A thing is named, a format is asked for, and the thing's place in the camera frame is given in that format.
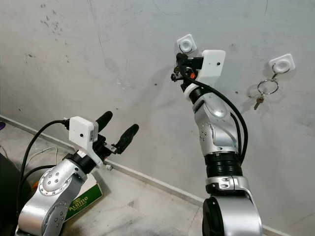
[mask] floor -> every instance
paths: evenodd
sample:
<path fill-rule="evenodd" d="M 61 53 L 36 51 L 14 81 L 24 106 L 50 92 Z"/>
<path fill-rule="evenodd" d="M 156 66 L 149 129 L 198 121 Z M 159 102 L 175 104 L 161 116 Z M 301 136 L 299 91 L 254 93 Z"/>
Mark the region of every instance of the floor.
<path fill-rule="evenodd" d="M 32 134 L 9 124 L 0 131 L 0 145 L 18 168 L 31 138 Z M 31 154 L 50 146 L 56 145 L 38 139 Z M 73 151 L 58 147 L 58 162 L 68 152 Z M 52 149 L 32 159 L 27 170 L 54 162 L 55 150 Z M 40 175 L 31 175 L 30 183 Z M 95 169 L 93 175 L 101 185 L 103 198 L 70 219 L 63 236 L 202 235 L 202 209 L 198 206 L 116 170 L 109 171 L 102 167 Z"/>

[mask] black cable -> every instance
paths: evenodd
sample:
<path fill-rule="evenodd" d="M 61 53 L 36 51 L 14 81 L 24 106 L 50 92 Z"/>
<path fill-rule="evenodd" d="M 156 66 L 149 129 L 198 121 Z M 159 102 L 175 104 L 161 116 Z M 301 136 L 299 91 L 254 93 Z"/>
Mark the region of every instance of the black cable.
<path fill-rule="evenodd" d="M 235 117 L 235 115 L 233 113 L 231 113 L 231 117 L 234 120 L 234 123 L 236 126 L 237 140 L 238 140 L 238 153 L 239 153 L 239 155 L 241 155 L 242 154 L 242 136 L 241 136 L 240 125 L 237 121 L 237 118 Z"/>
<path fill-rule="evenodd" d="M 21 191 L 22 191 L 22 180 L 23 180 L 23 176 L 24 176 L 24 170 L 25 170 L 25 166 L 26 166 L 26 161 L 29 155 L 29 152 L 31 150 L 31 147 L 33 145 L 33 143 L 35 142 L 35 140 L 39 137 L 39 135 L 49 126 L 51 126 L 52 124 L 57 124 L 57 123 L 61 123 L 66 125 L 66 120 L 54 120 L 52 122 L 49 122 L 48 124 L 44 125 L 32 138 L 32 140 L 30 141 L 25 154 L 24 154 L 24 158 L 23 158 L 23 162 L 22 162 L 22 166 L 21 166 L 21 173 L 20 173 L 20 179 L 19 179 L 19 185 L 18 185 L 18 191 L 17 191 L 17 197 L 16 197 L 16 212 L 17 212 L 17 217 L 19 214 L 19 209 L 20 209 L 20 195 L 21 195 Z"/>
<path fill-rule="evenodd" d="M 247 143 L 248 143 L 248 130 L 247 130 L 247 126 L 246 123 L 241 115 L 241 113 L 238 111 L 238 109 L 234 106 L 234 104 L 227 98 L 225 97 L 222 93 L 220 93 L 219 91 L 217 91 L 216 89 L 214 89 L 213 87 L 210 87 L 209 85 L 206 85 L 204 83 L 201 83 L 199 81 L 193 80 L 191 79 L 189 76 L 186 75 L 185 73 L 185 69 L 186 67 L 178 64 L 179 66 L 179 70 L 181 75 L 184 77 L 184 79 L 188 80 L 189 82 L 198 85 L 204 89 L 207 89 L 209 92 L 213 92 L 215 95 L 217 95 L 219 98 L 221 98 L 235 113 L 235 115 L 237 116 L 237 118 L 240 120 L 241 125 L 243 127 L 243 132 L 244 132 L 244 144 L 243 144 L 243 149 L 242 149 L 242 153 L 240 154 L 240 162 L 241 164 L 244 161 L 245 158 L 245 153 L 246 153 L 246 149 L 247 149 Z"/>

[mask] white wall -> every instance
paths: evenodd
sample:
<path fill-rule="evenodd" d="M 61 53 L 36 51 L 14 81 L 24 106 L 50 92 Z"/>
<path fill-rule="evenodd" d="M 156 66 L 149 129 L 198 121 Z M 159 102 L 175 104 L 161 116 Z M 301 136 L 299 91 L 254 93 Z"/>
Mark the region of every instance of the white wall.
<path fill-rule="evenodd" d="M 191 32 L 200 49 L 227 52 L 216 88 L 247 121 L 244 173 L 263 223 L 313 235 L 314 12 L 314 0 L 0 0 L 0 113 L 38 129 L 112 110 L 108 140 L 140 125 L 113 160 L 206 197 L 191 104 L 169 79 L 173 43 Z M 296 73 L 254 111 L 265 63 L 285 53 Z M 60 127 L 48 134 L 67 139 Z"/>

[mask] metal key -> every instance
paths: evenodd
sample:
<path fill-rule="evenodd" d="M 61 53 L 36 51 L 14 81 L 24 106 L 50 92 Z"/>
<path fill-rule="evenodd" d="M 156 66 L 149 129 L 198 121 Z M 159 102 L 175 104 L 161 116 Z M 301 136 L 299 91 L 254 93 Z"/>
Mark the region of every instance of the metal key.
<path fill-rule="evenodd" d="M 254 106 L 254 110 L 257 110 L 258 106 L 259 106 L 261 103 L 263 103 L 263 101 L 264 101 L 264 95 L 259 96 L 259 97 L 257 98 L 257 100 L 256 100 L 256 104 L 255 104 L 255 106 Z"/>

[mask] robotic arm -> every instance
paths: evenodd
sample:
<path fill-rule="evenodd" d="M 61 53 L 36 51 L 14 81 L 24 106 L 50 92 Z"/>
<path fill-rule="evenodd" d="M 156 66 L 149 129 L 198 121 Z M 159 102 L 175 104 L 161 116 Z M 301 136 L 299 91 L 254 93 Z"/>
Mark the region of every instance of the robotic arm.
<path fill-rule="evenodd" d="M 110 154 L 121 154 L 131 143 L 139 126 L 134 124 L 115 145 L 99 135 L 112 117 L 106 112 L 92 122 L 81 117 L 67 120 L 69 140 L 78 148 L 67 154 L 61 163 L 47 170 L 41 177 L 32 198 L 24 205 L 18 220 L 16 236 L 57 236 L 68 207 L 79 193 L 89 172 L 101 166 Z"/>
<path fill-rule="evenodd" d="M 178 53 L 171 76 L 174 82 L 183 80 L 184 96 L 193 103 L 207 166 L 206 191 L 211 196 L 203 204 L 202 232 L 203 236 L 261 236 L 261 220 L 242 173 L 237 119 L 223 103 L 224 96 L 209 87 L 220 77 L 224 58 L 221 50 L 204 50 L 194 58 Z"/>

